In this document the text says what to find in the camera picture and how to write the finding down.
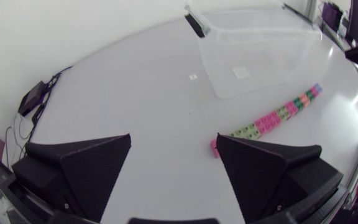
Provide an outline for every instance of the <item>green block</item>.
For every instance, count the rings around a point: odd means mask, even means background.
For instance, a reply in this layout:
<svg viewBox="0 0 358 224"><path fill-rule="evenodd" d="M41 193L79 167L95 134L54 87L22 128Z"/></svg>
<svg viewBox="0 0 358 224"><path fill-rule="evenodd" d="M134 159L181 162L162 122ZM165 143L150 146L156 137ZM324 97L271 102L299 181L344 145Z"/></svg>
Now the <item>green block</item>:
<svg viewBox="0 0 358 224"><path fill-rule="evenodd" d="M290 118L291 114L288 112L288 110L285 108L285 106L281 106L276 109L278 117L280 117L281 122L286 121Z"/></svg>
<svg viewBox="0 0 358 224"><path fill-rule="evenodd" d="M244 133L241 129L238 129L238 130L230 133L229 135L232 137L236 137L236 138L245 138Z"/></svg>
<svg viewBox="0 0 358 224"><path fill-rule="evenodd" d="M306 96L309 98L309 100L312 102L314 100L314 94L311 92L311 90L306 92Z"/></svg>
<svg viewBox="0 0 358 224"><path fill-rule="evenodd" d="M293 103L298 108L298 112L301 111L305 107L299 97L297 97L295 100L293 100Z"/></svg>
<svg viewBox="0 0 358 224"><path fill-rule="evenodd" d="M258 139L260 137L259 130L254 123L250 123L247 126L230 133L229 135L244 139Z"/></svg>
<svg viewBox="0 0 358 224"><path fill-rule="evenodd" d="M242 130L246 139L255 140L260 137L260 132L254 123L248 124L247 126L243 127Z"/></svg>

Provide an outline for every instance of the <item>clear plastic storage bin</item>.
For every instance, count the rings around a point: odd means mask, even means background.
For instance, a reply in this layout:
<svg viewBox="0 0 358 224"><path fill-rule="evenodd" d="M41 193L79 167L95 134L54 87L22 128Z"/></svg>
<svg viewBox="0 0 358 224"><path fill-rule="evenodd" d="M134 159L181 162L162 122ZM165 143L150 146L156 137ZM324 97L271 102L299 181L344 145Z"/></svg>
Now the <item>clear plastic storage bin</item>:
<svg viewBox="0 0 358 224"><path fill-rule="evenodd" d="M205 70L220 98L229 98L291 79L308 55L318 27L279 1L189 1L200 25Z"/></svg>

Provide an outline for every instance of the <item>white label sticker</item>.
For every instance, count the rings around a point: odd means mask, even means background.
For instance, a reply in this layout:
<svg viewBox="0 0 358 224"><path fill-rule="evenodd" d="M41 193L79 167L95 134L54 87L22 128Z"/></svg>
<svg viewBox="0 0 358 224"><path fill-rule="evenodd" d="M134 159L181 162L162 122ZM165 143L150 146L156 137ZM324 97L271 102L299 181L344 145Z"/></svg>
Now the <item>white label sticker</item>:
<svg viewBox="0 0 358 224"><path fill-rule="evenodd" d="M190 80L196 80L198 77L196 74L189 75Z"/></svg>
<svg viewBox="0 0 358 224"><path fill-rule="evenodd" d="M243 79L243 78L250 77L249 72L244 67L236 67L236 68L232 68L232 70L233 70L233 73L235 74L235 76L237 77L237 79Z"/></svg>

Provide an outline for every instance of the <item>row of toy blocks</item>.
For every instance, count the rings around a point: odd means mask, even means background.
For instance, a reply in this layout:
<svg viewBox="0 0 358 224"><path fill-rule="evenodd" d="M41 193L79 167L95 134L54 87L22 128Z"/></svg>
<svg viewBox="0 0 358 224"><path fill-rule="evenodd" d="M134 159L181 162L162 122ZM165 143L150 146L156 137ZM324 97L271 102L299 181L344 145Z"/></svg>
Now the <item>row of toy blocks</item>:
<svg viewBox="0 0 358 224"><path fill-rule="evenodd" d="M229 135L236 138L252 140L258 139L262 135L276 128L282 122L296 115L303 108L307 107L322 91L323 89L317 83L293 101L289 101L284 106L277 108L270 114L256 120L254 123L250 123L247 126L234 131L233 133L230 133ZM215 139L211 141L211 147L215 156L219 157Z"/></svg>
<svg viewBox="0 0 358 224"><path fill-rule="evenodd" d="M286 103L285 107L290 110L290 113L293 116L303 108L307 107L310 102L312 102L322 92L322 90L323 89L316 84L310 90L295 98L293 101Z"/></svg>

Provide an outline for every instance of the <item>magenta cube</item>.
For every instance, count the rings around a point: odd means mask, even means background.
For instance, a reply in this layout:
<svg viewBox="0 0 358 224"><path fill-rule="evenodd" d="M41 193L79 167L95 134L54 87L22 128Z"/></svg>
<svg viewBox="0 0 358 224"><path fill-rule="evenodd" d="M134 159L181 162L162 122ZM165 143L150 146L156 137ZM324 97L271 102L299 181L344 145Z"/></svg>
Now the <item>magenta cube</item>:
<svg viewBox="0 0 358 224"><path fill-rule="evenodd" d="M220 158L220 155L219 155L219 152L218 150L216 149L216 139L213 139L211 141L211 148L212 148L212 151L214 152L214 155L216 158Z"/></svg>
<svg viewBox="0 0 358 224"><path fill-rule="evenodd" d="M285 109L287 109L287 111L291 114L291 117L296 115L296 113L298 112L298 108L295 106L293 101L289 101L284 106L285 106Z"/></svg>
<svg viewBox="0 0 358 224"><path fill-rule="evenodd" d="M281 123L281 119L278 117L277 112L273 111L270 114L255 121L255 125L258 128L260 135L264 135L277 127Z"/></svg>
<svg viewBox="0 0 358 224"><path fill-rule="evenodd" d="M319 91L316 89L316 87L313 87L310 90L311 90L312 94L314 94L314 97L317 97L319 95Z"/></svg>

